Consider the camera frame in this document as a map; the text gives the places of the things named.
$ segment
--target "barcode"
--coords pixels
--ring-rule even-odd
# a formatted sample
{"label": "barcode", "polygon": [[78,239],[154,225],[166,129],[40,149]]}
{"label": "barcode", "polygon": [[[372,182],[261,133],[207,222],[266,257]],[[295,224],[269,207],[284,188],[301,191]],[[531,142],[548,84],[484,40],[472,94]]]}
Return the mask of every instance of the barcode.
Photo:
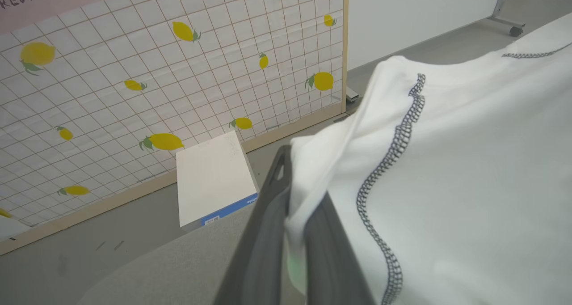
{"label": "barcode", "polygon": [[217,221],[218,219],[220,219],[220,216],[216,216],[214,218],[210,218],[208,220],[205,221],[205,225],[208,225],[209,223],[213,223],[215,221]]}

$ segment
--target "caster wheel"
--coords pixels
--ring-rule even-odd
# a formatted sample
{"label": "caster wheel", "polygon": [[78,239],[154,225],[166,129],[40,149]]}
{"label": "caster wheel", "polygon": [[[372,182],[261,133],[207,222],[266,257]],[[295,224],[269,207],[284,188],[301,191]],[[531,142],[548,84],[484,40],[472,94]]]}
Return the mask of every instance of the caster wheel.
{"label": "caster wheel", "polygon": [[513,37],[520,36],[522,34],[522,28],[517,28],[516,26],[513,26],[512,28],[510,28],[509,34]]}

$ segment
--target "white box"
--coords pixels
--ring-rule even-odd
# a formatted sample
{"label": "white box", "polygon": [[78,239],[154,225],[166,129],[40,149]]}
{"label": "white box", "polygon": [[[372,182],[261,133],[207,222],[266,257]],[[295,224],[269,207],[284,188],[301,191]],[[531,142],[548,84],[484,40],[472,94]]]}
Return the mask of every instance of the white box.
{"label": "white box", "polygon": [[236,132],[177,152],[179,224],[212,223],[258,199],[258,186]]}

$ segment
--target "gray floor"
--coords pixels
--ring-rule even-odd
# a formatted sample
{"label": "gray floor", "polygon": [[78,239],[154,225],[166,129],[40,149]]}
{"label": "gray floor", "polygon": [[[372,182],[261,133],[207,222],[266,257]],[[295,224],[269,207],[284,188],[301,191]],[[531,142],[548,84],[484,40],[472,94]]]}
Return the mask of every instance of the gray floor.
{"label": "gray floor", "polygon": [[[570,12],[570,0],[507,0],[503,16],[526,22],[526,34]],[[513,42],[508,30],[508,26],[496,22],[478,22],[399,55],[433,64],[464,62]],[[349,71],[349,87],[363,94],[375,65]],[[295,136],[315,134],[335,119]],[[248,154],[260,185],[276,150],[288,144],[290,137]],[[120,266],[183,234],[178,227],[177,187],[171,185],[1,256],[1,303],[73,305],[94,283]]]}

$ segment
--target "black stitching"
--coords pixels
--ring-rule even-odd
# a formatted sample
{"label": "black stitching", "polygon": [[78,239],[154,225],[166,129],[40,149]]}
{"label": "black stitching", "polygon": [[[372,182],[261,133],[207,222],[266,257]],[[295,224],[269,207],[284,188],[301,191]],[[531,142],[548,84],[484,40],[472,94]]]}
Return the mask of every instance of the black stitching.
{"label": "black stitching", "polygon": [[562,47],[560,49],[552,50],[550,52],[542,52],[540,54],[504,54],[504,55],[502,55],[502,57],[511,57],[511,58],[516,58],[516,59],[542,58],[542,57],[551,56],[553,54],[556,54],[556,52],[568,47],[571,44],[572,44],[572,42],[565,45],[564,47]]}
{"label": "black stitching", "polygon": [[411,124],[417,122],[421,115],[421,111],[423,110],[423,106],[425,105],[425,97],[419,95],[423,90],[423,85],[425,85],[425,75],[418,73],[417,83],[409,91],[409,96],[413,97],[413,104],[405,114],[405,117],[403,117],[401,124],[395,127],[395,135],[390,149],[383,157],[382,162],[378,164],[370,175],[368,175],[364,183],[362,183],[356,198],[359,216],[362,218],[363,224],[366,226],[366,229],[370,232],[370,235],[374,238],[375,242],[377,242],[386,258],[388,282],[386,291],[383,294],[382,305],[390,305],[395,301],[403,286],[403,275],[397,257],[386,242],[379,236],[378,232],[370,222],[366,209],[366,202],[370,190],[374,186],[375,182],[390,168],[390,166],[397,162],[409,144],[409,140],[411,139]]}

